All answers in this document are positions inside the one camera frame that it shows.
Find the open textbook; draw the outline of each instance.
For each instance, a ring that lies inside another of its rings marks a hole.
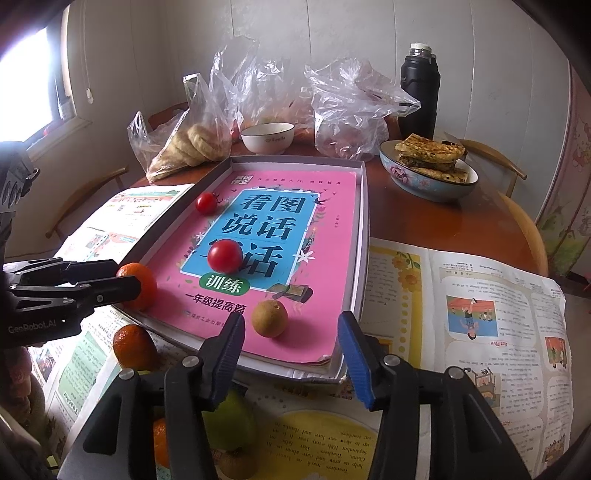
[[[192,186],[150,185],[118,193],[66,239],[56,257],[121,262],[148,228]]]
[[[415,367],[462,367],[537,476],[570,441],[564,304],[549,278],[372,238],[361,326]]]
[[[121,370],[112,338],[130,322],[103,307],[83,321],[80,335],[30,348],[46,397],[48,448],[58,461]],[[569,446],[571,357],[564,296],[554,281],[473,255],[371,239],[361,326],[415,367],[464,368],[532,476]],[[162,368],[186,355],[152,337]],[[367,478],[381,414],[367,412],[348,382],[327,393],[240,371],[236,380],[259,428],[255,479]],[[417,479],[428,478],[429,430],[424,406]],[[170,478],[165,468],[157,473],[159,480]]]

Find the ceramic bowl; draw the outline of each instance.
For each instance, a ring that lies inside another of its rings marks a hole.
[[[398,151],[394,149],[394,146],[400,141],[383,142],[379,146],[379,157],[394,183],[403,190],[432,202],[451,202],[474,190],[478,183],[478,174],[463,160],[458,160],[456,167],[468,172],[466,183],[434,179],[398,162]]]
[[[245,147],[257,155],[281,155],[294,139],[293,124],[275,122],[245,128],[242,141]]]

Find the green label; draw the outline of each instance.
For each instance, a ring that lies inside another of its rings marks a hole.
[[[220,273],[206,273],[199,279],[199,286],[206,290],[219,291],[239,297],[244,295],[251,285],[243,278],[228,277]]]

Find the green pear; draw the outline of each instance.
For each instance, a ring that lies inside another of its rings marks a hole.
[[[236,450],[253,444],[256,423],[252,407],[230,389],[216,411],[204,411],[203,422],[209,446],[216,450]]]

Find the cherry tomato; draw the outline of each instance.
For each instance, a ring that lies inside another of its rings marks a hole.
[[[195,208],[202,215],[211,215],[217,209],[217,197],[212,192],[203,192],[195,200]]]
[[[216,272],[234,273],[242,265],[242,248],[229,238],[218,240],[207,253],[207,263]]]

